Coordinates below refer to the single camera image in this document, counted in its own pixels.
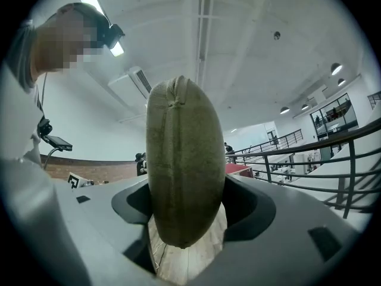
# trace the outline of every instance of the brick wall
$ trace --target brick wall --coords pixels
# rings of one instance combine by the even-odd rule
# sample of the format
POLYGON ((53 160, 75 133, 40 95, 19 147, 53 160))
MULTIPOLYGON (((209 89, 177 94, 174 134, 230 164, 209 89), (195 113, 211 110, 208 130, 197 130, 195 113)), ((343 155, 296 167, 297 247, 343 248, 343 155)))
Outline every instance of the brick wall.
MULTIPOLYGON (((41 162, 46 160, 41 155, 41 162)), ((94 180, 94 183, 128 179, 136 176, 136 163, 134 161, 88 161, 59 157, 51 157, 46 167, 46 172, 52 178, 67 181, 69 172, 85 179, 94 180)))

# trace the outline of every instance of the handrail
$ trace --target handrail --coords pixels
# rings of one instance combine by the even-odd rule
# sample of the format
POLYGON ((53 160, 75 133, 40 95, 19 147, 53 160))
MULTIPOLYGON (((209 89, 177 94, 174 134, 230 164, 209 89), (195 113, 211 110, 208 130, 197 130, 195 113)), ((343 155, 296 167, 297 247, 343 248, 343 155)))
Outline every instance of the handrail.
MULTIPOLYGON (((369 153, 365 153, 365 154, 358 154, 355 156, 356 159, 360 159, 360 158, 364 158, 364 157, 368 157, 368 156, 372 156, 374 154, 378 154, 378 153, 381 153, 381 147, 380 148, 377 148, 373 151, 370 151, 369 153)), ((342 157, 342 158, 336 158, 336 159, 330 159, 330 160, 320 160, 320 161, 308 161, 308 162, 290 162, 290 163, 279 163, 279 162, 269 162, 269 164, 272 164, 272 165, 277 165, 277 164, 281 164, 281 165, 306 165, 306 164, 324 164, 324 163, 334 163, 334 162, 341 162, 341 161, 348 161, 350 159, 349 156, 347 157, 342 157)), ((247 161, 247 162, 242 162, 242 161, 236 161, 237 163, 252 163, 250 161, 247 161)), ((259 165, 266 165, 266 163, 263 163, 263 162, 258 162, 256 164, 259 164, 259 165)))
MULTIPOLYGON (((369 169, 369 170, 374 170, 376 167, 378 167, 378 165, 380 165, 380 163, 381 163, 381 157, 377 160, 377 162, 369 169)), ((365 175, 365 176, 362 176, 361 178, 359 178, 358 180, 356 180, 355 181, 355 185, 358 185, 358 184, 360 184, 361 183, 361 181, 363 181, 366 177, 368 177, 369 175, 365 175)), ((362 185, 361 187, 360 187, 360 189, 364 189, 364 188, 366 188, 368 185, 370 185, 377 177, 378 177, 379 175, 373 175, 373 177, 372 178, 370 178, 364 185, 362 185)), ((329 197, 328 199, 326 199, 324 202, 328 202, 328 201, 331 201, 331 200, 333 200, 333 199, 335 199, 335 198, 337 198, 337 194, 336 195, 334 195, 334 196, 331 196, 331 197, 329 197)))
MULTIPOLYGON (((366 135, 370 135, 372 133, 375 133, 376 131, 381 130, 381 118, 367 124, 366 126, 359 128, 357 130, 353 130, 351 132, 347 133, 338 133, 337 135, 333 135, 329 137, 326 140, 314 142, 307 145, 302 145, 298 147, 289 147, 289 148, 283 148, 275 151, 262 151, 260 153, 243 153, 242 154, 231 154, 226 155, 226 157, 231 157, 234 159, 235 163, 243 163, 244 165, 250 164, 252 171, 259 172, 259 173, 265 173, 267 174, 267 180, 254 176, 256 179, 260 179, 262 181, 267 181, 269 183, 274 183, 282 186, 289 186, 292 188, 299 188, 299 189, 306 189, 310 191, 317 191, 317 192, 332 192, 336 194, 347 194, 346 197, 346 204, 341 204, 345 201, 345 199, 342 198, 342 195, 339 199, 337 199, 336 203, 329 202, 330 200, 334 199, 334 197, 328 198, 327 200, 323 201, 325 205, 327 206, 335 206, 337 209, 344 209, 343 211, 343 218, 347 218, 349 214, 349 210, 351 209, 357 209, 357 210, 366 210, 369 211, 372 209, 372 206, 353 206, 352 204, 358 200, 360 200, 363 196, 366 194, 373 194, 373 193, 381 193, 381 187, 379 184, 381 183, 381 179, 377 180, 378 177, 381 175, 381 168, 379 168, 379 163, 381 161, 381 158, 378 159, 376 164, 372 166, 372 168, 366 172, 356 172, 356 159, 372 156, 375 154, 381 153, 381 148, 377 148, 375 150, 371 150, 367 153, 357 154, 355 153, 355 144, 354 140, 358 138, 362 138, 366 135), (290 162, 290 163, 269 163, 268 162, 268 156, 273 155, 279 155, 279 154, 292 154, 292 153, 300 153, 303 151, 310 151, 310 150, 316 150, 319 148, 324 147, 330 147, 332 145, 341 145, 343 143, 348 143, 349 146, 349 156, 342 157, 342 158, 333 158, 331 160, 320 160, 320 161, 308 161, 308 162, 290 162), (243 162, 237 161, 238 157, 242 157, 243 162), (263 162, 256 162, 257 160, 260 160, 261 158, 264 159, 263 162), (334 163, 334 162, 340 162, 340 161, 349 161, 350 165, 350 173, 345 174, 334 174, 334 175, 317 175, 315 173, 307 174, 307 175, 299 175, 295 173, 290 173, 289 171, 286 173, 279 173, 270 171, 270 164, 283 164, 283 165, 305 165, 305 164, 325 164, 325 163, 334 163), (253 165, 265 165, 265 170, 256 170, 253 169, 253 165), (308 186, 300 186, 300 185, 292 185, 290 183, 285 183, 284 181, 274 181, 272 180, 272 175, 278 175, 278 176, 288 176, 288 177, 297 177, 297 178, 317 178, 317 179, 324 179, 324 178, 338 178, 338 179, 344 179, 349 178, 349 186, 344 189, 344 181, 339 181, 338 189, 326 189, 326 188, 315 188, 315 187, 308 187, 308 186), (366 182, 366 185, 362 185, 360 189, 355 189, 355 186, 359 184, 361 181, 365 179, 366 176, 374 175, 371 177, 369 181, 366 182), (368 185, 370 185, 373 181, 377 181, 375 185, 372 185, 371 189, 364 189, 368 185), (353 198, 355 194, 359 194, 360 196, 357 198, 353 198)), ((296 135, 293 136, 292 139, 293 143, 297 143, 298 140, 296 138, 296 135)), ((286 139, 287 146, 291 145, 289 141, 286 139)))
POLYGON ((287 135, 280 136, 279 138, 276 138, 276 139, 271 140, 271 141, 267 141, 267 142, 264 142, 264 143, 261 143, 261 144, 257 144, 257 145, 250 146, 250 147, 246 147, 246 148, 243 148, 243 149, 241 149, 241 150, 236 150, 236 151, 234 151, 234 153, 238 153, 239 151, 244 151, 244 150, 250 150, 251 148, 260 147, 260 146, 265 145, 265 144, 270 144, 270 145, 271 145, 272 142, 277 141, 277 140, 280 140, 280 139, 282 139, 282 138, 285 138, 285 137, 287 137, 287 136, 289 136, 289 135, 293 135, 294 133, 297 133, 297 132, 299 132, 299 131, 301 132, 301 129, 298 129, 298 130, 296 130, 296 131, 294 131, 294 132, 291 132, 291 133, 289 133, 289 134, 287 134, 287 135))
MULTIPOLYGON (((335 136, 331 136, 330 138, 319 141, 319 142, 313 142, 307 145, 302 145, 297 147, 285 148, 283 150, 263 151, 261 153, 244 154, 244 156, 245 157, 258 157, 258 156, 262 157, 262 156, 274 156, 274 155, 283 155, 283 154, 290 154, 290 153, 300 153, 302 151, 308 151, 308 150, 316 150, 318 148, 324 148, 324 147, 328 147, 332 145, 342 144, 354 139, 362 138, 363 136, 370 135, 371 133, 374 133, 378 130, 381 130, 381 118, 359 129, 352 130, 350 132, 345 132, 345 133, 338 133, 335 136)), ((226 157, 242 157, 243 155, 234 154, 234 155, 225 155, 225 156, 226 157)))
MULTIPOLYGON (((253 172, 260 172, 264 173, 263 170, 256 170, 252 169, 253 172)), ((274 173, 270 172, 272 175, 278 175, 278 176, 289 176, 290 174, 287 173, 274 173)), ((361 176, 369 176, 369 175, 375 175, 375 174, 381 174, 381 169, 376 170, 369 170, 368 172, 358 172, 355 173, 355 177, 361 177, 361 176)), ((299 175, 299 174, 292 174, 293 177, 299 177, 299 178, 317 178, 317 179, 329 179, 329 178, 350 178, 351 174, 329 174, 329 175, 299 175)))

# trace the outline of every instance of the ceiling beam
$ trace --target ceiling beam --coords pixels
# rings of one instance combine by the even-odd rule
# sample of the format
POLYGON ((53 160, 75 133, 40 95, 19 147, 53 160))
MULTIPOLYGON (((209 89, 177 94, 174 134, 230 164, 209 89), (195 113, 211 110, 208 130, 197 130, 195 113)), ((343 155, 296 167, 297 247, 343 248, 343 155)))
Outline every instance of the ceiling beam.
POLYGON ((233 85, 237 74, 242 67, 242 63, 245 60, 247 52, 252 45, 255 32, 258 29, 263 14, 267 10, 270 0, 253 0, 253 2, 254 7, 246 20, 245 26, 242 28, 241 39, 236 49, 235 58, 226 72, 225 81, 221 86, 221 96, 219 96, 216 101, 217 105, 220 105, 224 101, 229 88, 233 85))
MULTIPOLYGON (((213 6, 214 6, 214 0, 210 0, 209 4, 209 15, 213 14, 213 6)), ((208 61, 208 52, 209 52, 209 40, 210 40, 210 30, 212 29, 212 19, 208 19, 208 27, 207 27, 207 39, 205 41, 205 58, 204 58, 204 66, 202 68, 202 79, 199 83, 199 86, 201 89, 204 89, 204 80, 205 80, 205 73, 207 72, 207 61, 208 61)))
POLYGON ((192 0, 184 0, 182 6, 183 14, 183 28, 184 28, 184 39, 185 39, 185 52, 188 58, 188 73, 186 76, 192 81, 196 81, 196 37, 193 31, 196 30, 193 27, 193 7, 192 0))
MULTIPOLYGON (((205 7, 205 0, 199 1, 199 10, 198 15, 204 14, 204 7, 205 7)), ((201 59, 200 59, 200 50, 201 50, 201 35, 202 35, 202 18, 198 19, 198 31, 197 31, 197 49, 196 49, 196 78, 195 82, 198 85, 198 77, 199 77, 199 69, 201 66, 201 59)))

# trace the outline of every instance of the glass window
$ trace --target glass window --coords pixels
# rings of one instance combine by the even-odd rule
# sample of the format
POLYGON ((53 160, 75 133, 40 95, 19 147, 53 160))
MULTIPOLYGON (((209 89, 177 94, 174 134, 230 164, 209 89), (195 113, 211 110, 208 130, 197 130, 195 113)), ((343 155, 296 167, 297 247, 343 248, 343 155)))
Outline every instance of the glass window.
POLYGON ((369 99, 369 102, 371 105, 371 109, 373 110, 375 108, 375 106, 377 105, 377 103, 379 101, 381 101, 381 92, 378 92, 378 93, 373 94, 373 95, 369 95, 368 99, 369 99))
POLYGON ((357 128, 357 118, 348 94, 311 114, 319 140, 338 131, 357 128))
POLYGON ((343 95, 339 98, 340 104, 340 113, 344 116, 345 122, 347 124, 357 122, 355 111, 353 109, 351 100, 349 99, 348 94, 343 95))
POLYGON ((337 128, 345 125, 338 101, 334 101, 321 109, 326 122, 327 131, 336 131, 337 128))
POLYGON ((312 119, 314 121, 314 126, 315 126, 317 134, 319 135, 321 133, 325 133, 326 132, 326 128, 324 126, 320 110, 315 111, 314 113, 312 113, 311 117, 312 117, 312 119))

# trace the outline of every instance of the air conditioner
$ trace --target air conditioner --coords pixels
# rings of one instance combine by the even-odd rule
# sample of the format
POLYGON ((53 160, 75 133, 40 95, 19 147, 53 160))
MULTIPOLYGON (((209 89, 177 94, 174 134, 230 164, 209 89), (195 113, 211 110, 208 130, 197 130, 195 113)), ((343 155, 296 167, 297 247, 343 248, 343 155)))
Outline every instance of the air conditioner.
POLYGON ((128 106, 142 106, 146 103, 145 95, 135 86, 128 74, 108 83, 108 87, 128 106))
POLYGON ((129 70, 132 81, 135 83, 136 87, 141 91, 143 96, 148 99, 148 95, 151 92, 151 86, 145 77, 143 70, 140 67, 132 67, 129 70))

